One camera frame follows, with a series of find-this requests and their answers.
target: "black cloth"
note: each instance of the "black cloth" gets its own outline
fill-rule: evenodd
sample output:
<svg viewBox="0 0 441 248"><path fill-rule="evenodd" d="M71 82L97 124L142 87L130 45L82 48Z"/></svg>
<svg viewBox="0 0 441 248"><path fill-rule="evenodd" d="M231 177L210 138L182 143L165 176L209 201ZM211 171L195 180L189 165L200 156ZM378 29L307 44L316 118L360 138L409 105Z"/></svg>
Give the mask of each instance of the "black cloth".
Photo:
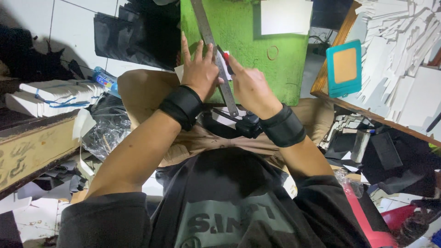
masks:
<svg viewBox="0 0 441 248"><path fill-rule="evenodd" d="M66 208L57 247L369 247L333 176L296 181L240 148L203 152L169 171L149 218L146 195L118 193Z"/></svg>

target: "plastic bottle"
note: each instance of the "plastic bottle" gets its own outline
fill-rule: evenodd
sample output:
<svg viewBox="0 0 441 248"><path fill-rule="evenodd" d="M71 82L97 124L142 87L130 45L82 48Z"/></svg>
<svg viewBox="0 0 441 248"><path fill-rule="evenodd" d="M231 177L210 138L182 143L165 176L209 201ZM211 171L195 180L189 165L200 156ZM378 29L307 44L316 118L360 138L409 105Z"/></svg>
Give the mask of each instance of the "plastic bottle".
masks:
<svg viewBox="0 0 441 248"><path fill-rule="evenodd" d="M99 84L104 85L106 88L108 88L110 94L118 98L121 98L121 96L118 94L118 83L117 83L118 79L110 75L103 68L99 66L95 67L95 73L93 74L93 79Z"/></svg>

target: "metal ruler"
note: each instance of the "metal ruler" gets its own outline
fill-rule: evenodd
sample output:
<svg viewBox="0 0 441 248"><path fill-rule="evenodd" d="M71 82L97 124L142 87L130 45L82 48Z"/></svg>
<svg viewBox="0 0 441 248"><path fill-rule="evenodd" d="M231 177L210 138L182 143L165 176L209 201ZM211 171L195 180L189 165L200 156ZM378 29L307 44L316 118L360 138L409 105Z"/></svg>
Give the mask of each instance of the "metal ruler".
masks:
<svg viewBox="0 0 441 248"><path fill-rule="evenodd" d="M208 23L207 15L205 13L204 5L202 0L191 0L191 5L193 6L194 14L198 21L199 32L202 33L205 44L213 44L213 55L216 56L216 65L219 67L219 77L224 80L224 83L219 85L220 94L227 105L228 112L230 112L231 117L236 117L239 112L234 101L233 93L231 92L230 84L228 83L227 74L222 66L222 60L217 55L217 47L213 38L213 33L211 32L210 25Z"/></svg>

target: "green cutting mat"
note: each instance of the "green cutting mat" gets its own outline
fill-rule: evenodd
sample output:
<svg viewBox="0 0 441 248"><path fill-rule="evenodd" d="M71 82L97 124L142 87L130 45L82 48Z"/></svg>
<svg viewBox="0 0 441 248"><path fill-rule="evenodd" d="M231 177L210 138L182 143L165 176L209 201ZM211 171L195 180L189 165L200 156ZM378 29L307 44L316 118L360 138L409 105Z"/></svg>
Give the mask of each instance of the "green cutting mat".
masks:
<svg viewBox="0 0 441 248"><path fill-rule="evenodd" d="M244 67L262 71L281 102L297 105L308 37L297 34L261 36L260 4L235 0L202 2L216 43L224 51L229 51ZM193 54L202 37L190 0L181 0L181 29ZM270 60L267 53L275 59ZM223 103L219 90L208 102Z"/></svg>

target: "clear plastic wrap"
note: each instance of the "clear plastic wrap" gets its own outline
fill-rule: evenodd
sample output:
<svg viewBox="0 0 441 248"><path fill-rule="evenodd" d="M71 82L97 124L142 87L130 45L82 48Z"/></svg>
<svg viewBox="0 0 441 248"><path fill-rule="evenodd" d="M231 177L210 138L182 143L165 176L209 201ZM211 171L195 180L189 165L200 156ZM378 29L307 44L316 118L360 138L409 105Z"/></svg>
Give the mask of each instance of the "clear plastic wrap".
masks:
<svg viewBox="0 0 441 248"><path fill-rule="evenodd" d="M343 187L345 192L348 190L345 185L350 185L352 187L352 190L357 198L361 198L363 196L364 187L363 184L360 182L357 182L351 178L347 178L346 175L348 175L349 172L345 169L335 169L334 175L337 178L340 185Z"/></svg>
<svg viewBox="0 0 441 248"><path fill-rule="evenodd" d="M130 120L121 99L106 94L90 111L97 124L83 137L83 147L104 161L130 134Z"/></svg>

